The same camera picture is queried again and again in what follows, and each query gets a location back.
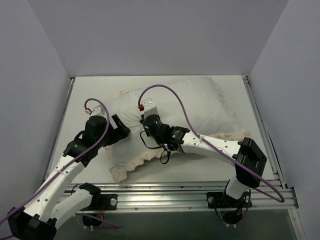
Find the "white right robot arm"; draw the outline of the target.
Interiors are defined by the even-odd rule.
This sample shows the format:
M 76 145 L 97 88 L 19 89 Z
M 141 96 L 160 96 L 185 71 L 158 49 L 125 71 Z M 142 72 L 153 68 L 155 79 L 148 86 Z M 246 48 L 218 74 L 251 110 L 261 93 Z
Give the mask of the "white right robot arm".
M 200 135 L 185 127 L 164 124 L 157 114 L 143 117 L 140 123 L 146 135 L 152 137 L 168 154 L 179 152 L 207 157 L 222 154 L 226 159 L 231 158 L 231 162 L 236 161 L 235 176 L 228 181 L 222 193 L 225 205 L 234 206 L 249 188 L 260 186 L 258 177 L 263 176 L 267 157 L 253 139 L 223 140 Z

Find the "grey and cream pillowcase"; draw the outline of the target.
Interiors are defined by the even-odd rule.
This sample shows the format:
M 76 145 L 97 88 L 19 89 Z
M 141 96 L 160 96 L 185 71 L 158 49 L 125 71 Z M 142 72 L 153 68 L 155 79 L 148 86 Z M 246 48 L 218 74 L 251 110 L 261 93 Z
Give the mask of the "grey and cream pillowcase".
M 143 132 L 140 123 L 141 112 L 138 99 L 151 98 L 159 113 L 160 120 L 169 126 L 187 128 L 190 122 L 194 130 L 201 134 L 222 140 L 239 141 L 250 136 L 238 117 L 226 103 L 220 86 L 210 77 L 190 77 L 181 81 L 167 83 L 169 89 L 155 87 L 143 94 L 142 88 L 122 90 L 104 100 L 112 116 L 117 114 L 130 134 L 124 140 L 106 147 L 108 170 L 117 183 L 127 179 L 128 173 L 138 166 L 160 157 L 162 149 Z

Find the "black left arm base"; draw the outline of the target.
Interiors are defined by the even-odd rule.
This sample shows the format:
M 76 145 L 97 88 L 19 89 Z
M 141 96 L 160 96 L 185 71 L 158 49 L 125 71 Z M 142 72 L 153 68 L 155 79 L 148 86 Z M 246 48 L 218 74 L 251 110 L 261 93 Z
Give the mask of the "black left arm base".
M 117 194 L 102 194 L 99 187 L 91 183 L 76 184 L 70 194 L 76 192 L 76 190 L 87 190 L 91 195 L 93 195 L 91 203 L 89 206 L 85 207 L 85 211 L 98 211 L 98 213 L 83 213 L 82 223 L 85 228 L 91 229 L 119 229 L 120 227 L 107 222 L 105 220 L 105 211 L 113 211 L 117 209 L 118 195 Z

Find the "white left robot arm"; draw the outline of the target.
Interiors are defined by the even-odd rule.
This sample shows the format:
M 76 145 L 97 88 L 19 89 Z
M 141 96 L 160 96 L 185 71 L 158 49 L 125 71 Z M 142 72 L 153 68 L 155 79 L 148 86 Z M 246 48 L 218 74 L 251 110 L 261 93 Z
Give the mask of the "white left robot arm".
M 98 155 L 98 151 L 127 138 L 130 129 L 114 114 L 115 126 L 104 116 L 91 116 L 68 143 L 60 160 L 48 179 L 32 200 L 8 213 L 11 234 L 20 240 L 52 240 L 58 228 L 78 211 L 95 210 L 103 205 L 101 189 L 83 183 L 63 201 L 59 201 L 68 185 Z

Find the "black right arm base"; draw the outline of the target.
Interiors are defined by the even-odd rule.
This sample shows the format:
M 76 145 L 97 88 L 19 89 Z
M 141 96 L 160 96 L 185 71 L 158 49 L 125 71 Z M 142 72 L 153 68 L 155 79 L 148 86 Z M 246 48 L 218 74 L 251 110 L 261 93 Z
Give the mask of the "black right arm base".
M 234 199 L 226 191 L 207 192 L 207 207 L 213 209 L 217 218 L 227 227 L 236 228 L 252 207 L 252 192 L 245 191 L 239 199 Z

